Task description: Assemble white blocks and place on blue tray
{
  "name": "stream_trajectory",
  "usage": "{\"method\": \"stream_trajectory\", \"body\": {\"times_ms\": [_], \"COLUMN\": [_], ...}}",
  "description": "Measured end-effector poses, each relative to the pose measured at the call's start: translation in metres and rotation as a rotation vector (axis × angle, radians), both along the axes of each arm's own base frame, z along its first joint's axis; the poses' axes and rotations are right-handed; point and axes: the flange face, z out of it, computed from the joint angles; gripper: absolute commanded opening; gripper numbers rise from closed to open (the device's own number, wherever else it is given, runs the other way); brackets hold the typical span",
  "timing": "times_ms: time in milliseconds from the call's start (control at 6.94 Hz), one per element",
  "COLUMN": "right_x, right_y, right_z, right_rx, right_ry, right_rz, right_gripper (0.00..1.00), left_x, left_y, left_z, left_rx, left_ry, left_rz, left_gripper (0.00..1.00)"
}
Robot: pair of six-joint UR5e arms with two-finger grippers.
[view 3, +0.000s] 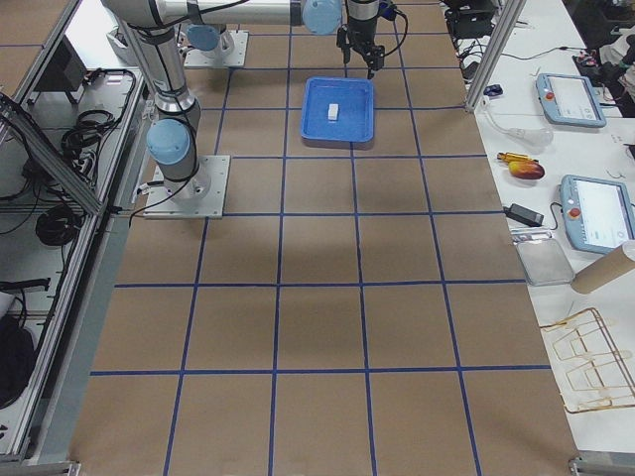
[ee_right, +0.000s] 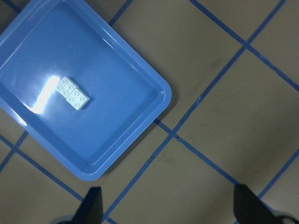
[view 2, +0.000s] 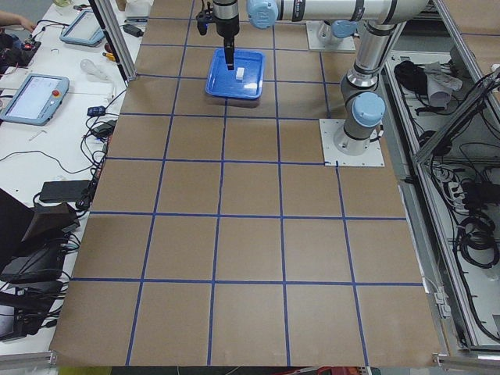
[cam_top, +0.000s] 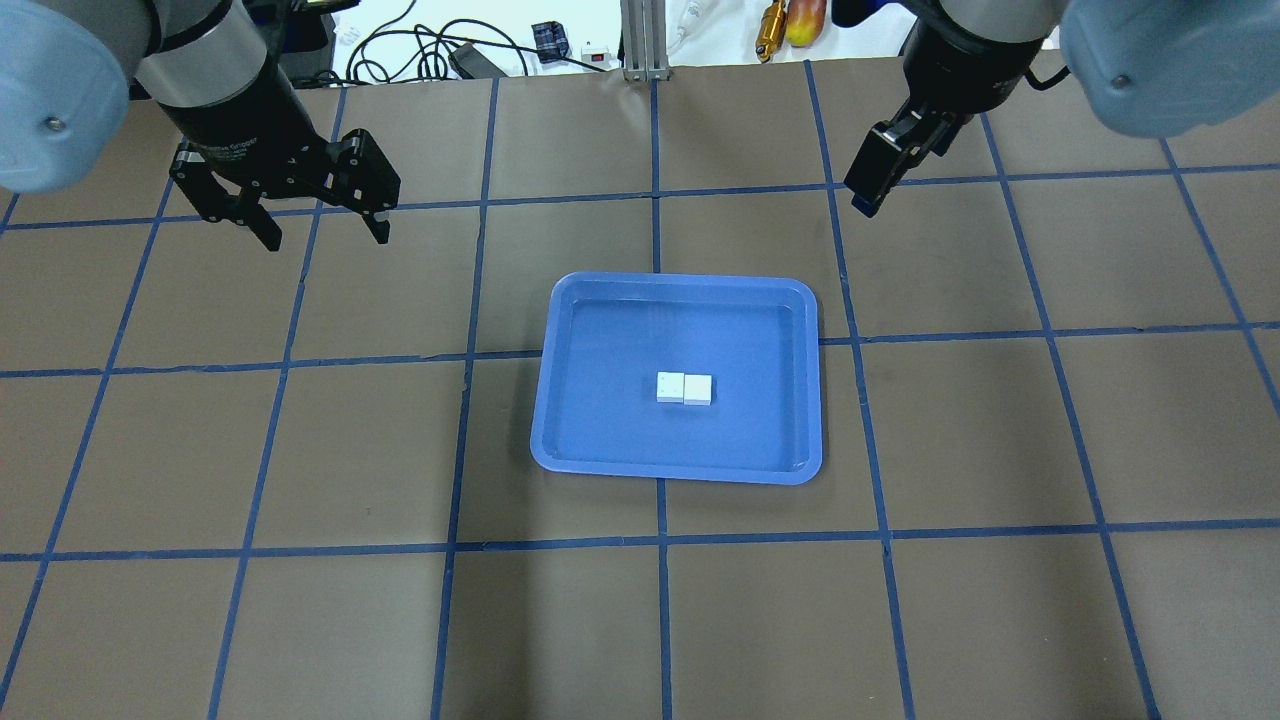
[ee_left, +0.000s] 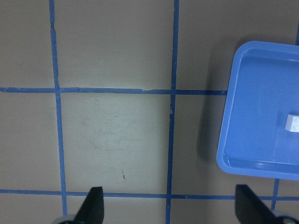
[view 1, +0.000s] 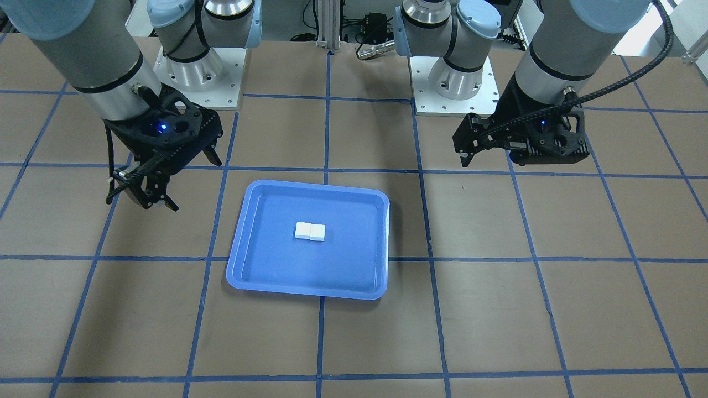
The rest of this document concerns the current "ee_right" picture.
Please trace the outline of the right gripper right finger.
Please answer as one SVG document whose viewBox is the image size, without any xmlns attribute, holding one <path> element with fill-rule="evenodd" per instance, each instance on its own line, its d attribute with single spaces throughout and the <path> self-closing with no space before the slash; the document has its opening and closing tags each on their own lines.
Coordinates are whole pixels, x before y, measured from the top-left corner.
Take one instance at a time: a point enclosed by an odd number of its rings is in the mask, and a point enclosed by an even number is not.
<svg viewBox="0 0 299 224">
<path fill-rule="evenodd" d="M 245 185 L 234 186 L 233 213 L 240 224 L 276 224 L 276 217 Z"/>
</svg>

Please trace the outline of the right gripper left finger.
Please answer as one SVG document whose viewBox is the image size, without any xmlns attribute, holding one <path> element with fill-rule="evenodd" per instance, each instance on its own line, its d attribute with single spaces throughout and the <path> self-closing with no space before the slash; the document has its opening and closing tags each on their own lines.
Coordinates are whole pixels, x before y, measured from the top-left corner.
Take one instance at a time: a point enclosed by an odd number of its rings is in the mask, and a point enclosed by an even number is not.
<svg viewBox="0 0 299 224">
<path fill-rule="evenodd" d="M 72 218 L 71 224 L 100 224 L 102 219 L 101 187 L 91 187 Z"/>
</svg>

